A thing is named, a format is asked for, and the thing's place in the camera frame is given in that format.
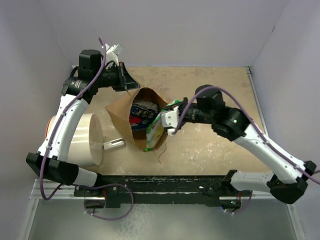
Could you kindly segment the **brown paper bag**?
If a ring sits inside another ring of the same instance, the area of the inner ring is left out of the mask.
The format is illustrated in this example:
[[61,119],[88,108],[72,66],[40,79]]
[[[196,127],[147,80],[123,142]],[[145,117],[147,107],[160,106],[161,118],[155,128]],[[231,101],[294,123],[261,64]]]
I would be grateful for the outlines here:
[[124,140],[141,152],[160,148],[167,134],[157,131],[155,142],[148,143],[148,128],[168,101],[148,87],[130,90],[105,108],[113,126]]

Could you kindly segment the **blue Kettle chips bag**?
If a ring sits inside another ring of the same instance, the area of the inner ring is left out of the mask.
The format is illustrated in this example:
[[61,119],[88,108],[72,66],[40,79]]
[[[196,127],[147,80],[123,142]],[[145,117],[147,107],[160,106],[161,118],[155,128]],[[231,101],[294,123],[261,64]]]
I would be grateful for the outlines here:
[[148,120],[152,122],[157,116],[158,110],[156,103],[138,99],[132,103],[129,116],[139,117],[141,121]]

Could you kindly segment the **green Chuba snack bag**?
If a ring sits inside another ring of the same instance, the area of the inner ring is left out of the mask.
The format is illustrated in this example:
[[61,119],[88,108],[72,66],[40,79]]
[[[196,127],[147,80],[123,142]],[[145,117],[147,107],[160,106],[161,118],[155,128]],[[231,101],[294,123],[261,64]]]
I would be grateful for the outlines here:
[[167,104],[165,107],[163,107],[158,113],[158,115],[156,116],[155,120],[148,126],[146,130],[145,151],[149,152],[152,149],[154,149],[157,143],[160,141],[160,138],[162,137],[162,135],[166,133],[161,123],[160,113],[167,110],[172,110],[175,107],[175,101],[176,100],[173,100],[172,102]]

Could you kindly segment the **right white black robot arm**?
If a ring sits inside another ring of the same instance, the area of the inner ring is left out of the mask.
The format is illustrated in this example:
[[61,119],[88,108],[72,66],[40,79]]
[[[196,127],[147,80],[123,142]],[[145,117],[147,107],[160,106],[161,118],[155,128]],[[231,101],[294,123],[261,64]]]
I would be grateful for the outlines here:
[[316,171],[312,161],[302,161],[271,140],[228,91],[213,85],[202,85],[191,100],[184,98],[175,108],[178,131],[184,123],[211,125],[219,136],[249,151],[270,172],[231,170],[222,190],[228,196],[238,191],[270,193],[285,204],[293,204],[307,190],[308,180]]

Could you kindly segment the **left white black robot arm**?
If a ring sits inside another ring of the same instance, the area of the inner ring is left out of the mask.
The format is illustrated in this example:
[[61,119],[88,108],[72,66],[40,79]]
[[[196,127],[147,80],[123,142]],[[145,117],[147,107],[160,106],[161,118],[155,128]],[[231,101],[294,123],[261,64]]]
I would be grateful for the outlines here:
[[77,125],[100,88],[116,92],[140,88],[125,64],[118,60],[122,47],[113,45],[98,50],[85,49],[79,54],[78,66],[64,82],[54,123],[37,152],[28,153],[26,163],[42,180],[63,185],[85,186],[91,196],[103,191],[98,174],[69,163],[68,154]]

